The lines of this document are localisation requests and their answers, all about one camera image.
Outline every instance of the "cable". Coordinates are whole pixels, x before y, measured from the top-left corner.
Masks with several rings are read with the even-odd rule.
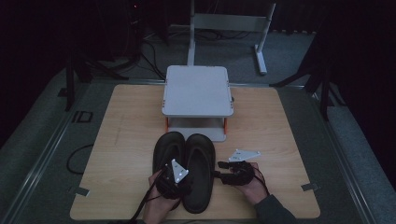
[[[142,211],[143,206],[144,206],[145,203],[148,201],[148,197],[149,197],[149,195],[150,195],[152,189],[153,189],[154,186],[157,184],[157,181],[158,181],[159,177],[160,177],[161,175],[163,175],[163,173],[164,173],[165,171],[166,171],[165,169],[162,169],[161,172],[157,175],[157,177],[155,177],[154,182],[153,182],[152,185],[148,188],[148,191],[146,192],[145,196],[143,197],[142,202],[140,202],[139,207],[137,208],[136,212],[134,213],[134,216],[129,220],[129,222],[128,222],[129,224],[135,224],[135,223],[136,223],[136,219],[137,219],[137,217],[139,216],[140,212]]]
[[[212,41],[228,40],[228,39],[243,39],[243,38],[247,37],[248,35],[250,35],[250,32],[241,31],[241,32],[238,32],[238,34],[236,34],[236,35],[227,36],[227,35],[224,35],[223,32],[221,32],[221,31],[210,30],[210,29],[200,30],[198,33],[212,33],[212,34],[214,34],[215,35],[214,38],[213,37],[208,37],[208,36],[205,36],[205,35],[195,34],[195,36],[201,37],[204,40],[212,40]]]
[[[163,195],[164,195],[164,194],[161,194],[161,195],[158,195],[157,197],[147,199],[146,202],[152,201],[152,200],[154,200],[154,199],[161,198]]]
[[[147,68],[147,67],[143,67],[143,66],[141,66],[139,64],[136,67],[139,67],[139,68],[142,68],[142,69],[146,69],[146,70],[149,70],[150,72],[156,73],[154,70],[152,70],[150,68]]]
[[[161,72],[155,64],[151,63],[149,61],[149,59],[143,53],[141,53],[141,56],[150,65],[150,67],[153,69],[154,73],[156,73],[162,80],[166,80],[166,77],[163,74],[163,72]]]
[[[259,172],[259,174],[260,174],[260,176],[262,177],[262,179],[259,178],[259,177],[256,176],[256,175],[254,175],[254,178],[256,178],[257,180],[259,180],[260,183],[262,183],[262,186],[264,187],[265,192],[267,193],[267,195],[270,195],[270,192],[268,191],[268,188],[267,188],[267,186],[265,185],[265,178],[264,178],[264,175],[263,175],[262,172],[261,172],[259,169],[257,169],[256,167],[253,167],[253,168]]]
[[[160,69],[159,69],[158,66],[157,66],[157,57],[156,57],[156,55],[155,55],[155,48],[154,48],[154,46],[152,46],[152,44],[150,44],[148,41],[143,41],[143,44],[147,44],[147,45],[149,45],[149,46],[151,47],[152,53],[153,53],[153,55],[154,55],[154,65],[155,65],[155,68],[161,73]]]
[[[129,66],[132,66],[132,65],[134,65],[134,63],[139,61],[139,57],[138,56],[134,56],[134,58],[133,57],[127,57],[127,59],[128,59],[128,61],[126,63],[118,64],[118,65],[115,65],[113,67],[108,67],[108,69],[111,69],[111,70],[114,70],[114,71],[118,71],[118,70],[127,68]]]
[[[79,172],[79,171],[75,171],[75,170],[71,169],[71,168],[70,168],[70,161],[71,161],[71,159],[73,158],[73,156],[74,156],[76,153],[78,153],[78,152],[81,151],[82,149],[88,148],[88,147],[93,147],[93,144],[89,144],[89,145],[84,146],[84,147],[79,147],[78,149],[76,149],[76,150],[73,151],[73,153],[69,156],[69,158],[67,158],[66,169],[67,169],[70,173],[75,174],[75,175],[83,175],[83,174],[84,174],[84,172]]]

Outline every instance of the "sleeve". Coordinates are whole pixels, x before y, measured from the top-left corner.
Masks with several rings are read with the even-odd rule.
[[[277,200],[274,195],[269,195],[261,202],[254,205],[257,219],[265,224],[293,224],[297,223],[296,217]]]

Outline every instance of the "flip-flop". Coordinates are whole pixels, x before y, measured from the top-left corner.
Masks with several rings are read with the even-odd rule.
[[[191,193],[182,199],[186,211],[199,214],[209,206],[212,196],[216,152],[212,141],[205,135],[195,133],[186,141],[184,167],[189,170],[185,181],[191,184]]]
[[[183,134],[178,132],[170,132],[163,134],[157,141],[154,148],[153,159],[152,159],[152,173],[155,174],[161,170],[165,164],[171,164],[173,159],[177,163],[182,164],[185,158],[185,139]],[[162,194],[165,194],[165,189],[157,188]],[[176,209],[180,201],[175,204],[172,210]]]

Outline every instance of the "gray carpet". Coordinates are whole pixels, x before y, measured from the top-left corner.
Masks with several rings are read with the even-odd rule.
[[[155,36],[148,39],[156,50],[157,64],[162,71],[166,71],[166,67],[172,64],[186,64],[187,38],[185,35],[173,36],[169,40],[169,46]],[[258,73],[252,54],[252,46],[258,38],[258,35],[249,35],[242,40],[200,40],[196,46],[195,64],[225,66],[232,83],[274,83],[297,70],[313,36],[269,34],[264,46],[268,75],[264,77]],[[149,45],[144,45],[143,52],[153,60],[153,51]],[[148,68],[149,65],[141,60],[137,66],[124,70],[122,74],[131,78],[127,82],[137,82],[139,79],[159,80]],[[79,223],[68,215],[74,200],[74,195],[68,190],[78,186],[81,176],[68,173],[65,163],[73,150],[93,143],[115,85],[114,80],[103,74],[95,75],[96,80],[92,84],[80,85],[87,91],[83,92],[76,108],[79,111],[93,112],[92,122],[67,123],[66,132],[35,192],[22,210],[18,223]],[[301,86],[305,81],[306,77],[292,84]],[[59,120],[73,116],[70,112],[64,112],[65,99],[57,97],[61,87],[64,87],[64,72],[51,81],[20,127],[0,150],[0,215],[4,215],[11,206],[24,178],[46,147]],[[320,217],[299,220],[300,223],[362,223],[332,152],[332,139],[325,132],[327,124],[318,116],[315,103],[304,92],[295,89],[282,88],[279,89],[279,94],[309,178],[321,186],[315,192],[321,209]],[[375,215],[376,223],[396,223],[396,217],[392,215],[392,211],[396,210],[395,192],[381,174],[377,162],[373,160],[372,152],[370,153],[364,136],[359,132],[359,126],[356,126],[346,107],[329,108],[329,116],[329,124],[342,143],[350,167],[353,168],[367,203]],[[82,171],[89,154],[89,148],[82,150],[72,161],[72,166]]]

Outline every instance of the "small table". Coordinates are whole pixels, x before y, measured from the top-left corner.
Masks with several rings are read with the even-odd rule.
[[[115,88],[94,143],[70,216],[73,219],[129,219],[149,188],[154,146],[165,132],[162,85],[119,85]],[[233,116],[227,139],[215,143],[217,161],[239,149],[260,151],[255,161],[269,191],[297,218],[318,217],[320,210],[308,184],[299,150],[277,91],[231,88]],[[167,219],[255,218],[254,209],[235,188],[215,179],[210,205],[193,215],[181,204]]]
[[[187,139],[194,133],[223,142],[233,114],[227,69],[221,66],[171,65],[166,72],[163,114],[168,132]]]

